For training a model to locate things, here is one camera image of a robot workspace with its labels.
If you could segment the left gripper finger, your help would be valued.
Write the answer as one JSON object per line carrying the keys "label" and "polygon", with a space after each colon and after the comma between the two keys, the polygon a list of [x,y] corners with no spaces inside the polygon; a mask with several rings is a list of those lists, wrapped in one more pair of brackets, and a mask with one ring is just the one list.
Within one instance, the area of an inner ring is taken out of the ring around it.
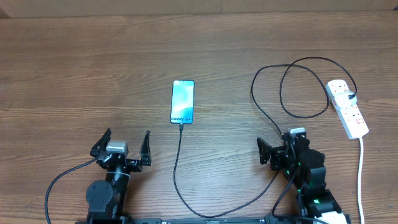
{"label": "left gripper finger", "polygon": [[99,156],[102,151],[105,151],[110,139],[111,129],[108,128],[97,143],[91,148],[90,156]]}
{"label": "left gripper finger", "polygon": [[150,131],[147,130],[140,150],[142,166],[150,166],[152,163],[149,140],[150,140]]}

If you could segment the Galaxy smartphone blue screen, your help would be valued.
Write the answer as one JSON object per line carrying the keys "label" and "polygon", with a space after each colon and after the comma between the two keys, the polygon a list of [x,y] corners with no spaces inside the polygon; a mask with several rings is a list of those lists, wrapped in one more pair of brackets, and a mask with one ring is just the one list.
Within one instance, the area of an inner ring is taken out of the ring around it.
{"label": "Galaxy smartphone blue screen", "polygon": [[173,124],[192,124],[194,112],[195,82],[193,80],[174,80],[170,122]]}

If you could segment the white power strip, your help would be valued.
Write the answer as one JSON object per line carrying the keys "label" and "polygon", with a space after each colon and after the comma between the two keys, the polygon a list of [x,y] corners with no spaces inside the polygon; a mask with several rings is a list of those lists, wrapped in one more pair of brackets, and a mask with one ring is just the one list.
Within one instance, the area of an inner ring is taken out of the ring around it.
{"label": "white power strip", "polygon": [[[350,91],[344,80],[332,80],[326,84],[329,99],[332,95]],[[345,110],[337,111],[337,115],[349,139],[362,138],[369,132],[367,124],[358,108],[357,103]]]}

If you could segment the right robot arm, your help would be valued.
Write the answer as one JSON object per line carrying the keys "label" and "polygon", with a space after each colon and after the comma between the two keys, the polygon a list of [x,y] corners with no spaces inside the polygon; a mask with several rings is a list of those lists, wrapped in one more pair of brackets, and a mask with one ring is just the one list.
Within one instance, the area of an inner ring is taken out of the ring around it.
{"label": "right robot arm", "polygon": [[[266,215],[266,223],[351,223],[349,215],[345,215],[333,194],[326,188],[325,155],[310,149],[310,140],[305,132],[282,135],[283,146],[272,147],[262,138],[257,138],[260,163],[271,163],[271,169],[284,171],[288,180],[272,208]],[[284,195],[294,186],[297,189],[295,203],[296,215],[277,215],[275,210]]]}

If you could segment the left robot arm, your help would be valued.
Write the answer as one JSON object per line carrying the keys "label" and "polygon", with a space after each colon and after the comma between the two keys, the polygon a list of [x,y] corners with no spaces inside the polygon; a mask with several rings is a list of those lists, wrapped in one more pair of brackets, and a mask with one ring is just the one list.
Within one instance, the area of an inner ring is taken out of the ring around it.
{"label": "left robot arm", "polygon": [[131,173],[142,172],[144,166],[152,163],[149,137],[150,132],[146,131],[140,159],[129,159],[127,142],[112,140],[110,129],[91,148],[90,155],[106,170],[106,177],[93,182],[86,190],[86,223],[134,223],[133,217],[124,212],[124,204]]}

